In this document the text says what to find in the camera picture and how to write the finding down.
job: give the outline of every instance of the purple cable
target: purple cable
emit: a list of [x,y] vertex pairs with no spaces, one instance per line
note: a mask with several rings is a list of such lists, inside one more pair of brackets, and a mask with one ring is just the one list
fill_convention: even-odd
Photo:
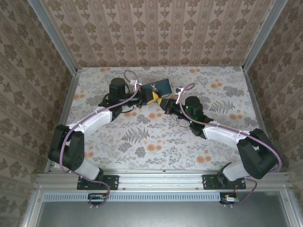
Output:
[[256,141],[257,143],[263,145],[263,146],[266,147],[268,150],[270,150],[270,151],[276,156],[276,158],[277,158],[277,160],[278,160],[278,167],[277,167],[277,169],[274,169],[274,170],[270,171],[270,173],[274,173],[274,172],[279,172],[279,171],[280,171],[280,169],[281,169],[281,167],[282,167],[281,158],[280,158],[280,156],[277,154],[277,152],[276,152],[274,149],[272,149],[269,145],[267,145],[266,143],[260,141],[259,139],[254,138],[253,136],[250,136],[249,134],[246,134],[246,133],[244,133],[244,132],[241,132],[241,130],[236,130],[236,129],[227,127],[227,126],[225,126],[225,125],[220,125],[220,124],[217,125],[217,124],[212,124],[212,123],[198,122],[198,121],[196,121],[196,120],[190,118],[190,117],[185,113],[185,111],[183,110],[181,100],[182,100],[182,96],[184,95],[184,93],[185,93],[186,91],[189,91],[189,90],[193,89],[194,87],[195,87],[195,84],[194,84],[194,83],[188,84],[187,86],[185,86],[185,88],[183,89],[183,91],[182,91],[181,94],[180,94],[180,103],[179,103],[179,104],[180,104],[180,109],[181,109],[182,113],[184,114],[184,116],[186,116],[189,120],[191,120],[192,122],[195,122],[195,123],[197,123],[197,124],[207,125],[207,126],[212,126],[212,127],[218,127],[218,128],[222,128],[222,129],[231,131],[231,132],[235,132],[235,133],[241,134],[241,135],[243,135],[243,136],[246,136],[246,137],[248,137],[248,138],[250,138],[250,139]]
[[257,188],[257,185],[258,185],[257,181],[255,181],[255,180],[248,179],[248,178],[246,178],[246,180],[254,182],[255,186],[251,189],[251,191],[240,202],[237,202],[235,204],[229,204],[225,200],[222,200],[222,201],[225,202],[226,204],[229,204],[230,206],[237,206],[237,205],[240,205],[241,203],[243,203],[255,191],[255,189]]
[[[97,112],[93,112],[92,114],[90,114],[89,116],[87,116],[86,118],[84,118],[83,120],[81,120],[80,122],[78,122],[78,123],[77,123],[74,127],[72,127],[72,128],[70,129],[70,131],[66,134],[66,136],[65,136],[65,138],[64,138],[64,140],[63,140],[63,143],[62,143],[61,152],[60,152],[60,158],[59,158],[60,169],[61,169],[61,171],[64,172],[65,174],[68,173],[69,171],[65,171],[64,168],[63,168],[63,153],[64,153],[64,148],[65,148],[66,142],[67,142],[69,136],[71,135],[71,133],[72,133],[78,126],[82,125],[83,123],[85,123],[87,120],[89,120],[91,117],[95,116],[96,114],[101,113],[101,112],[104,112],[104,111],[109,110],[109,109],[111,109],[111,108],[115,108],[115,107],[117,107],[117,106],[123,105],[124,103],[127,103],[127,102],[128,102],[129,100],[131,100],[131,99],[137,94],[137,92],[139,91],[139,78],[138,78],[137,74],[136,74],[134,71],[125,70],[125,71],[124,71],[124,78],[125,78],[127,81],[129,81],[129,79],[126,77],[126,73],[127,73],[127,72],[131,72],[131,73],[134,74],[134,76],[136,77],[136,84],[137,84],[136,87],[137,87],[137,88],[136,88],[136,91],[134,92],[134,94],[133,94],[131,97],[129,97],[128,99],[126,99],[125,101],[123,101],[123,102],[120,102],[120,103],[118,103],[118,104],[115,104],[115,105],[106,107],[106,108],[101,109],[101,110],[98,110]],[[93,182],[93,183],[101,183],[101,184],[105,185],[105,186],[107,187],[108,193],[107,193],[106,198],[103,200],[103,202],[101,202],[101,203],[99,204],[99,206],[102,205],[102,204],[107,200],[107,198],[108,198],[108,196],[109,196],[109,193],[110,193],[110,188],[109,188],[108,184],[106,184],[106,183],[104,183],[104,182],[102,182],[102,181],[91,180],[91,179],[88,179],[87,177],[81,176],[80,174],[78,174],[78,173],[76,173],[76,172],[74,172],[74,171],[72,171],[72,172],[73,172],[74,174],[76,174],[76,175],[78,175],[78,176],[84,178],[84,179],[87,180],[87,181],[90,181],[90,182]]]

